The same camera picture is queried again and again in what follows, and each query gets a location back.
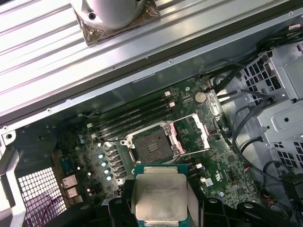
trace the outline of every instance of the mounting screw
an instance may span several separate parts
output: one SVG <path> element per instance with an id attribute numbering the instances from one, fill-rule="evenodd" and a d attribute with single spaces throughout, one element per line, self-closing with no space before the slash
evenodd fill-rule
<path id="1" fill-rule="evenodd" d="M 214 199 L 214 198 L 210 198 L 209 200 L 208 200 L 210 203 L 217 203 L 218 201 L 216 200 L 216 199 Z"/>
<path id="2" fill-rule="evenodd" d="M 251 205 L 250 203 L 245 203 L 244 207 L 247 208 L 247 209 L 253 209 L 254 208 L 254 206 Z"/>
<path id="3" fill-rule="evenodd" d="M 89 19 L 90 19 L 90 20 L 96 19 L 96 14 L 90 13 L 90 14 L 89 14 Z"/>

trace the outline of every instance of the screw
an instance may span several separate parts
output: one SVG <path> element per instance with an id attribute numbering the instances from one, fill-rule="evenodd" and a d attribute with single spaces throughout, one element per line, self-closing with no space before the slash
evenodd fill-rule
<path id="1" fill-rule="evenodd" d="M 209 200 L 208 200 L 210 203 L 217 203 L 218 201 L 216 200 L 216 199 L 214 199 L 214 198 L 210 198 Z"/>
<path id="2" fill-rule="evenodd" d="M 245 204 L 244 204 L 244 207 L 247 208 L 247 209 L 252 209 L 252 208 L 254 208 L 254 206 L 251 205 L 250 203 L 245 203 Z"/>
<path id="3" fill-rule="evenodd" d="M 262 61 L 263 62 L 267 62 L 268 61 L 268 56 L 267 55 L 263 55 L 262 56 Z"/>
<path id="4" fill-rule="evenodd" d="M 96 19 L 96 14 L 90 13 L 90 14 L 89 14 L 89 19 L 90 19 L 90 20 Z"/>
<path id="5" fill-rule="evenodd" d="M 218 195 L 222 198 L 225 196 L 224 192 L 219 192 Z"/>

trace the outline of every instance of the capacitor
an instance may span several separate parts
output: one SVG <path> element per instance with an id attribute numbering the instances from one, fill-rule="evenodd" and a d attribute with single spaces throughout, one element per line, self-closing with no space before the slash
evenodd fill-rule
<path id="1" fill-rule="evenodd" d="M 113 175 L 112 175 L 112 174 L 110 174 L 110 175 L 108 175 L 108 176 L 106 177 L 106 179 L 107 179 L 108 181 L 110 181 L 112 178 L 113 178 Z"/>
<path id="2" fill-rule="evenodd" d="M 99 155 L 98 155 L 98 158 L 100 158 L 100 159 L 104 158 L 104 154 L 103 154 L 103 153 L 102 153 L 102 154 L 99 154 Z"/>
<path id="3" fill-rule="evenodd" d="M 108 164 L 107 161 L 103 161 L 103 162 L 101 163 L 101 165 L 102 165 L 103 167 L 105 167 L 107 164 Z"/>
<path id="4" fill-rule="evenodd" d="M 110 168 L 107 168 L 107 169 L 104 170 L 105 174 L 109 174 L 109 172 L 110 172 Z"/>
<path id="5" fill-rule="evenodd" d="M 116 164 L 115 164 L 115 168 L 119 168 L 120 166 L 122 166 L 123 165 L 123 163 L 122 162 L 117 162 Z"/>
<path id="6" fill-rule="evenodd" d="M 117 161 L 119 161 L 121 158 L 118 156 L 118 157 L 115 157 L 115 158 L 113 158 L 110 162 L 117 162 Z"/>
<path id="7" fill-rule="evenodd" d="M 218 195 L 220 198 L 223 198 L 225 196 L 224 192 L 218 192 Z"/>
<path id="8" fill-rule="evenodd" d="M 126 177 L 126 175 L 127 175 L 127 173 L 126 173 L 126 172 L 123 172 L 123 173 L 121 173 L 121 174 L 119 175 L 119 178 L 124 178 L 124 177 Z"/>

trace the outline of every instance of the black cable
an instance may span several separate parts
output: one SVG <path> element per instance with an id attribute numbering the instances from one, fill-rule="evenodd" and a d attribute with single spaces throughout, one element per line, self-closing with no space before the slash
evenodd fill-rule
<path id="1" fill-rule="evenodd" d="M 260 40 L 256 45 L 256 50 L 253 53 L 251 53 L 248 57 L 244 58 L 244 60 L 240 61 L 239 64 L 247 66 L 254 59 L 256 59 L 258 57 L 258 54 L 261 52 L 269 51 L 273 47 L 278 45 L 292 44 L 292 43 L 300 42 L 302 40 L 303 40 L 303 28 L 293 29 L 290 31 L 283 30 L 277 32 L 273 35 L 270 35 Z M 215 87 L 215 92 L 219 93 L 221 90 L 223 90 L 243 68 L 245 67 L 238 65 L 236 67 L 231 67 L 229 69 L 226 68 L 225 72 L 230 70 L 231 72 Z"/>
<path id="2" fill-rule="evenodd" d="M 232 129 L 235 129 L 235 124 L 236 124 L 236 119 L 237 119 L 237 115 L 239 112 L 241 112 L 242 110 L 245 110 L 245 109 L 249 109 L 250 107 L 248 105 L 244 106 L 244 107 L 241 107 L 239 110 L 237 110 L 235 112 L 235 114 L 233 115 L 233 120 L 232 120 Z"/>
<path id="3" fill-rule="evenodd" d="M 244 144 L 244 146 L 241 148 L 241 153 L 243 153 L 244 152 L 244 150 L 250 145 L 250 144 L 252 144 L 252 143 L 254 143 L 254 142 L 263 142 L 263 139 L 262 139 L 262 137 L 257 137 L 257 138 L 254 138 L 254 139 L 252 139 L 252 140 L 250 140 L 250 141 L 248 141 L 246 144 Z"/>
<path id="4" fill-rule="evenodd" d="M 217 98 L 227 98 L 229 96 L 236 95 L 237 93 L 238 93 L 238 91 L 232 91 L 232 92 L 224 94 L 224 95 L 219 95 L 219 96 L 217 96 Z"/>
<path id="5" fill-rule="evenodd" d="M 241 92 L 248 93 L 248 94 L 251 94 L 253 96 L 262 98 L 262 99 L 269 98 L 269 96 L 261 94 L 259 92 L 255 92 L 255 91 L 250 91 L 250 90 L 244 90 L 244 89 L 242 89 Z"/>
<path id="6" fill-rule="evenodd" d="M 279 165 L 285 167 L 285 169 L 286 169 L 290 174 L 293 173 L 293 172 L 292 172 L 292 169 L 291 169 L 288 165 L 284 164 L 283 162 L 279 162 L 279 161 L 269 161 L 269 162 L 267 162 L 267 163 L 264 165 L 264 167 L 263 167 L 263 172 L 264 172 L 264 173 L 267 173 L 268 168 L 269 168 L 269 166 L 270 166 L 271 164 L 279 164 Z M 266 183 L 267 183 L 267 182 L 266 182 L 266 177 L 263 175 L 263 184 L 262 184 L 262 187 L 265 187 L 265 186 L 266 186 Z"/>
<path id="7" fill-rule="evenodd" d="M 247 164 L 251 167 L 251 169 L 255 170 L 256 172 L 267 176 L 268 178 L 273 179 L 276 182 L 280 182 L 279 179 L 275 178 L 272 175 L 269 175 L 265 172 L 263 172 L 262 170 L 260 170 L 259 168 L 257 168 L 255 165 L 253 165 L 247 158 L 244 157 L 244 155 L 241 153 L 241 151 L 239 150 L 238 146 L 237 146 L 237 137 L 239 136 L 240 132 L 242 131 L 243 127 L 245 126 L 245 124 L 248 122 L 248 120 L 254 116 L 256 113 L 258 113 L 261 109 L 263 109 L 264 107 L 268 106 L 270 104 L 269 99 L 265 99 L 264 101 L 262 101 L 258 106 L 256 106 L 252 111 L 250 111 L 248 113 L 248 115 L 246 115 L 246 117 L 241 121 L 241 123 L 239 124 L 233 138 L 232 138 L 232 146 L 233 146 L 233 151 Z"/>

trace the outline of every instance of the wire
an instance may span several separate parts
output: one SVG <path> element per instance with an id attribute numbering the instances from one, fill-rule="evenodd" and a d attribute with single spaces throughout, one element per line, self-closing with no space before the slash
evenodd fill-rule
<path id="1" fill-rule="evenodd" d="M 215 92 L 219 93 L 221 90 L 223 90 L 243 68 L 247 67 L 248 64 L 250 64 L 254 59 L 258 57 L 259 53 L 269 51 L 273 47 L 278 45 L 301 42 L 303 41 L 302 35 L 303 28 L 299 28 L 293 29 L 291 31 L 283 30 L 260 40 L 256 45 L 256 50 L 249 54 L 247 57 L 245 57 L 243 60 L 239 61 L 239 64 L 234 64 L 236 65 L 236 67 L 223 67 L 225 68 L 225 71 L 223 70 L 223 72 L 231 72 L 215 87 Z M 211 78 L 214 78 L 217 75 L 219 74 L 212 74 Z"/>
<path id="2" fill-rule="evenodd" d="M 237 111 L 235 112 L 235 114 L 233 115 L 233 120 L 232 120 L 232 128 L 233 128 L 233 129 L 235 129 L 235 123 L 236 123 L 236 119 L 237 119 L 238 113 L 241 112 L 242 110 L 247 109 L 247 108 L 249 109 L 249 106 L 248 106 L 248 105 L 246 105 L 246 106 L 240 108 L 239 110 L 237 110 Z"/>
<path id="3" fill-rule="evenodd" d="M 279 208 L 282 210 L 282 212 L 284 213 L 285 217 L 286 217 L 288 220 L 290 220 L 290 218 L 291 218 L 292 215 L 293 215 L 293 211 L 292 211 L 288 206 L 286 206 L 285 204 L 282 204 L 282 203 L 277 202 L 277 201 L 273 201 L 273 202 L 271 203 L 271 205 L 270 205 L 270 208 L 271 208 L 272 206 L 277 206 L 277 207 L 279 207 Z"/>
<path id="4" fill-rule="evenodd" d="M 42 216 L 41 216 L 40 227 L 42 227 L 42 225 L 43 225 L 43 220 L 44 220 L 45 215 L 46 215 L 47 211 L 49 210 L 50 206 L 51 206 L 53 203 L 55 203 L 60 197 L 66 198 L 66 199 L 68 200 L 68 198 L 67 198 L 66 196 L 64 196 L 64 195 L 59 195 L 59 196 L 57 196 L 56 198 L 54 198 L 53 200 L 51 200 L 51 202 L 47 205 L 47 207 L 45 208 L 45 210 L 44 210 L 44 212 L 43 212 L 43 214 L 42 214 Z"/>
<path id="5" fill-rule="evenodd" d="M 300 211 L 299 205 L 296 204 L 295 201 L 292 201 L 292 207 L 294 209 L 294 216 L 297 219 L 297 222 L 303 227 L 303 215 Z"/>
<path id="6" fill-rule="evenodd" d="M 207 72 L 209 69 L 213 68 L 216 64 L 221 63 L 221 62 L 230 63 L 232 66 L 246 67 L 245 65 L 243 65 L 243 64 L 241 64 L 241 63 L 239 63 L 239 62 L 236 62 L 236 61 L 231 61 L 231 60 L 227 60 L 227 59 L 219 59 L 219 60 L 214 61 L 214 62 L 210 63 L 209 65 L 207 65 L 207 66 L 199 73 L 198 76 L 199 76 L 199 77 L 202 76 L 202 75 L 203 75 L 205 72 Z"/>
<path id="7" fill-rule="evenodd" d="M 291 169 L 288 165 L 284 164 L 283 162 L 279 162 L 279 161 L 269 161 L 269 162 L 267 162 L 267 163 L 264 165 L 264 167 L 263 167 L 263 172 L 264 172 L 264 173 L 267 173 L 268 168 L 269 168 L 269 166 L 270 166 L 271 164 L 279 164 L 279 165 L 285 167 L 285 169 L 286 169 L 290 174 L 293 173 L 293 172 L 292 172 L 292 169 Z M 265 187 L 265 186 L 266 186 L 266 177 L 263 175 L 263 184 L 262 184 L 262 187 Z"/>
<path id="8" fill-rule="evenodd" d="M 241 90 L 241 92 L 248 93 L 248 94 L 251 94 L 251 95 L 253 95 L 253 96 L 262 98 L 262 99 L 269 98 L 269 96 L 264 95 L 264 94 L 261 94 L 261 93 L 259 93 L 259 92 L 255 92 L 255 91 Z"/>
<path id="9" fill-rule="evenodd" d="M 251 110 L 246 117 L 241 121 L 241 123 L 239 124 L 233 138 L 232 138 L 232 146 L 233 146 L 233 151 L 246 163 L 248 164 L 253 170 L 255 170 L 256 172 L 267 176 L 268 178 L 273 179 L 276 182 L 280 182 L 279 179 L 275 178 L 272 175 L 269 175 L 265 172 L 263 172 L 262 170 L 260 170 L 259 168 L 257 168 L 255 165 L 253 165 L 247 158 L 244 157 L 244 155 L 241 153 L 241 151 L 239 150 L 238 146 L 237 146 L 237 137 L 239 136 L 240 132 L 242 131 L 243 127 L 245 126 L 245 124 L 248 122 L 248 120 L 254 116 L 256 113 L 258 113 L 261 109 L 263 109 L 264 107 L 268 106 L 270 104 L 269 98 L 265 99 L 264 101 L 262 101 L 259 105 L 257 105 L 253 110 Z"/>
<path id="10" fill-rule="evenodd" d="M 254 142 L 263 142 L 263 139 L 262 139 L 262 137 L 256 137 L 256 138 L 254 138 L 254 139 L 252 139 L 252 140 L 250 140 L 250 141 L 248 141 L 246 144 L 244 144 L 244 146 L 241 148 L 241 153 L 243 153 L 244 152 L 244 150 L 250 145 L 250 144 L 252 144 L 252 143 L 254 143 Z"/>

